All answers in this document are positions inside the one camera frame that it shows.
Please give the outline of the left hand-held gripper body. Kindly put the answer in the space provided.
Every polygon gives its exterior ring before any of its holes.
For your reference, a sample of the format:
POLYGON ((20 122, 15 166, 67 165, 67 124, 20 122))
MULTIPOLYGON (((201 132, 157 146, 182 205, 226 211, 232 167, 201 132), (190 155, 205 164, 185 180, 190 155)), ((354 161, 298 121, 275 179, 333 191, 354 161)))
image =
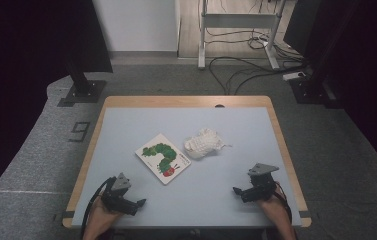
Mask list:
POLYGON ((138 208, 135 202, 124 198, 124 195, 131 187, 129 180, 123 173, 109 178, 106 181, 105 190, 101 200, 110 212, 120 212, 127 214, 130 208, 138 208))

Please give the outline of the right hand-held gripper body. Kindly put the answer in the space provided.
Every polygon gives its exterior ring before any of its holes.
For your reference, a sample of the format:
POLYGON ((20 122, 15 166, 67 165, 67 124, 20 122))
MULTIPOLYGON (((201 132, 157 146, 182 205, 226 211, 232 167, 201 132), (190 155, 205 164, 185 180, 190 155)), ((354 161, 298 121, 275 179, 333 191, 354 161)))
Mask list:
POLYGON ((276 183, 272 177, 272 172, 278 167, 257 163, 249 171, 250 182, 253 185, 248 189, 247 195, 258 195, 259 200, 268 200, 276 189, 276 183))

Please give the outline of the caterpillar picture book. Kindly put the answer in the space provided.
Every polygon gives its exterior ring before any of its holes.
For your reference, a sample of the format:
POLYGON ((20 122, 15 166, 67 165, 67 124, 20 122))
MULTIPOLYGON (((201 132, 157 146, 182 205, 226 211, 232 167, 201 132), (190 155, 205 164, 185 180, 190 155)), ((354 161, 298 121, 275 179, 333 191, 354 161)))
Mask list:
POLYGON ((152 138, 135 154, 164 185, 191 165, 190 159, 163 134, 152 138))

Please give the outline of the white textured cloth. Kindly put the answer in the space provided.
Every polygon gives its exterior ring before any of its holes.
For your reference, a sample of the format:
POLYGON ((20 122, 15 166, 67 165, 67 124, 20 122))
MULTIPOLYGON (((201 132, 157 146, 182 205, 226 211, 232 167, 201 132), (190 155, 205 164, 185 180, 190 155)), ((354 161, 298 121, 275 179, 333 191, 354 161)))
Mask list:
POLYGON ((184 151, 193 159, 206 157, 224 147, 229 147, 229 144, 226 144, 215 130, 209 128, 200 129, 196 136, 187 138, 183 143, 184 151))

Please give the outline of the person's right hand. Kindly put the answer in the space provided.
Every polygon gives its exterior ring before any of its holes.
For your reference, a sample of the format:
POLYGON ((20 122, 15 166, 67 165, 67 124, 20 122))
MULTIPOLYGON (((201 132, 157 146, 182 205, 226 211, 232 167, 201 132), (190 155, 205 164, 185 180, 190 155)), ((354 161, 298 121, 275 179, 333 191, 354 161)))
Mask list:
POLYGON ((258 200, 257 204, 273 224, 290 224, 290 217, 285 209, 284 201, 285 197, 277 188, 268 200, 258 200))

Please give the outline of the person's left hand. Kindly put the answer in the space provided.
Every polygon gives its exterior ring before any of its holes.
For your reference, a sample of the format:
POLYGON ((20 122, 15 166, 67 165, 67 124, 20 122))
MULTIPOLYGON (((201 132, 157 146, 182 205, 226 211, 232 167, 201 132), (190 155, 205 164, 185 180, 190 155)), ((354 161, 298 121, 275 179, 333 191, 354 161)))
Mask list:
POLYGON ((105 207, 101 198, 98 197, 91 207, 86 232, 103 233, 123 216, 124 214, 120 212, 110 212, 105 207))

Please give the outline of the light blue table mat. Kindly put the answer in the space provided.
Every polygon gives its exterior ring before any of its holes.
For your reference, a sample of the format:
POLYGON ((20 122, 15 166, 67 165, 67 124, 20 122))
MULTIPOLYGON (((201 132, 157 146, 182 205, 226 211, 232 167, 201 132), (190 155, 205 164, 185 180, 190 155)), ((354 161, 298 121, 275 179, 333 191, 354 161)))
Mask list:
POLYGON ((285 191, 300 225, 293 189, 288 178, 268 111, 247 108, 109 108, 72 224, 78 227, 89 200, 109 177, 124 174, 131 187, 130 201, 145 204, 133 216, 117 222, 119 228, 245 227, 258 228, 269 221, 254 203, 243 202, 236 188, 250 188, 247 174, 256 163, 276 167, 273 177, 285 191), (218 133, 225 146, 163 184, 136 152, 159 134, 177 148, 203 128, 218 133))

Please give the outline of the black tape floor marking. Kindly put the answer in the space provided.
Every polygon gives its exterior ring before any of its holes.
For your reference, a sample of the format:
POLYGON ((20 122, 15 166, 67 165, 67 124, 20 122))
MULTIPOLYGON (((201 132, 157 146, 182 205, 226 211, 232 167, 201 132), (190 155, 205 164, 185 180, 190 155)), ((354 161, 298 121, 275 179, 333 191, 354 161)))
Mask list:
POLYGON ((89 122, 76 122, 71 130, 69 142, 83 142, 90 127, 89 122))

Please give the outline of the wooden table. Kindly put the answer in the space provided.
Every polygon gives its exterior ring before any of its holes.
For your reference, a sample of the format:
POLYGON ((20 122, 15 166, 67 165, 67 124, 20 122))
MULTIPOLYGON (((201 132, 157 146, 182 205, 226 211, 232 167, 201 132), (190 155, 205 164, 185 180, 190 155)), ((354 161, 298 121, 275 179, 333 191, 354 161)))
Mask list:
MULTIPOLYGON (((286 168, 288 178, 295 196, 296 204, 299 211, 308 211, 301 187, 284 141, 280 124, 272 102, 267 96, 111 96, 107 98, 101 109, 98 121, 94 128, 89 147, 83 161, 79 176, 77 178, 73 193, 71 195, 66 211, 76 210, 78 201, 81 197, 87 172, 99 138, 105 112, 109 108, 247 108, 247 107, 264 107, 267 109, 270 121, 276 136, 276 140, 281 151, 282 159, 286 168)), ((301 218, 301 227, 311 225, 310 218, 301 218)), ((73 218, 63 218, 63 224, 67 228, 78 228, 72 224, 73 218)), ((197 227, 197 228, 245 228, 245 227, 197 227)))

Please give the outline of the white power strip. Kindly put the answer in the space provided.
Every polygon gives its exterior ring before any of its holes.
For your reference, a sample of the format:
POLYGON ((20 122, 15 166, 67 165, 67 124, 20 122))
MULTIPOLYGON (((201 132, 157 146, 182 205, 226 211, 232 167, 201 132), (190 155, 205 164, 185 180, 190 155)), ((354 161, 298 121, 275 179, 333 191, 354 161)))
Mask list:
POLYGON ((282 79, 284 81, 289 81, 289 80, 294 80, 294 79, 298 79, 298 78, 302 78, 302 77, 305 77, 306 74, 304 72, 293 72, 293 73, 288 73, 288 74, 284 74, 282 76, 282 79))

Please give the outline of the dark curtain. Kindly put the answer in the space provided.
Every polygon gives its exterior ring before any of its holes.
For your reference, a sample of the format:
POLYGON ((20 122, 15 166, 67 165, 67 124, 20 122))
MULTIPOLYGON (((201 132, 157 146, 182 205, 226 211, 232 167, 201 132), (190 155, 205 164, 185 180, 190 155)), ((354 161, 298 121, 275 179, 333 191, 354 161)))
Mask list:
POLYGON ((324 63, 343 109, 377 152, 377 0, 297 0, 284 41, 324 63))
POLYGON ((0 176, 52 82, 112 70, 94 0, 0 0, 0 176))

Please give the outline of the black stand with base plate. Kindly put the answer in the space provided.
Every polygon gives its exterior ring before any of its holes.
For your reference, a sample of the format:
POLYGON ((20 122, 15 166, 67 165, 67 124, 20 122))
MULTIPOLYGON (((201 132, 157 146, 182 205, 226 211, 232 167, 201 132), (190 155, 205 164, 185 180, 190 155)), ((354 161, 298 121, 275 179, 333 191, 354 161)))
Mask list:
POLYGON ((342 109, 340 97, 330 82, 328 67, 324 63, 321 63, 309 77, 289 80, 298 104, 317 104, 329 109, 342 109))
POLYGON ((67 53, 64 57, 66 71, 72 80, 72 86, 58 107, 73 107, 76 103, 97 103, 106 85, 105 80, 88 80, 86 72, 107 70, 95 57, 77 52, 67 53))

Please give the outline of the white desk frame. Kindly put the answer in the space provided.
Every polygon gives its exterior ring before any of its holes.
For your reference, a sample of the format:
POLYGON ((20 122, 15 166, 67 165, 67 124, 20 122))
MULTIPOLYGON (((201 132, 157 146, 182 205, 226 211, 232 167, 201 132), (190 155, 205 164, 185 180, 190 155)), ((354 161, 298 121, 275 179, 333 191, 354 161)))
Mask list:
POLYGON ((282 19, 283 10, 287 0, 278 0, 279 7, 274 13, 209 13, 207 0, 200 0, 200 40, 198 50, 198 68, 206 66, 205 32, 207 28, 242 28, 242 29, 268 29, 268 40, 264 43, 264 51, 273 70, 279 70, 274 47, 276 33, 282 19))

